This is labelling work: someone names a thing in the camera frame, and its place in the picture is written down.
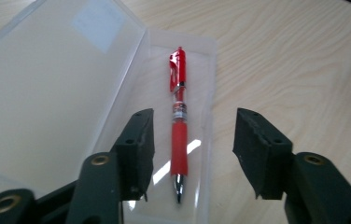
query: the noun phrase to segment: pen barrel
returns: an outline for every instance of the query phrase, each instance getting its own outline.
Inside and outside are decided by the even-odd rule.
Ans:
[[[171,175],[187,175],[188,174],[188,128],[187,123],[177,121],[172,127],[172,161]]]

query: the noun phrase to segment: pen grip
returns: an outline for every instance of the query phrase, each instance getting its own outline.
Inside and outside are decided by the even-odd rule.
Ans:
[[[173,123],[171,175],[188,174],[187,144],[187,124],[182,121]]]

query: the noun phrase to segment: wood grain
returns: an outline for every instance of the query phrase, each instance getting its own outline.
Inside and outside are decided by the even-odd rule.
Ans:
[[[0,0],[0,27],[29,1]],[[351,183],[351,4],[339,0],[124,0],[149,27],[218,41],[210,223],[286,223],[232,154],[236,108],[260,112]]]

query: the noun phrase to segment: clear plastic box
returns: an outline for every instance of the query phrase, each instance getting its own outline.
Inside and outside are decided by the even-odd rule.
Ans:
[[[169,55],[187,53],[189,167],[176,203]],[[148,202],[124,202],[126,223],[206,223],[216,42],[148,29],[120,1],[38,0],[0,31],[0,191],[39,198],[108,151],[130,116],[154,109]]]

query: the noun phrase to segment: red pen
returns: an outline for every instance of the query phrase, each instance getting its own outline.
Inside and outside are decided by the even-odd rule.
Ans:
[[[172,161],[170,174],[175,176],[178,203],[184,191],[184,177],[188,175],[187,158],[187,73],[185,51],[179,47],[170,55],[170,91],[173,93]]]

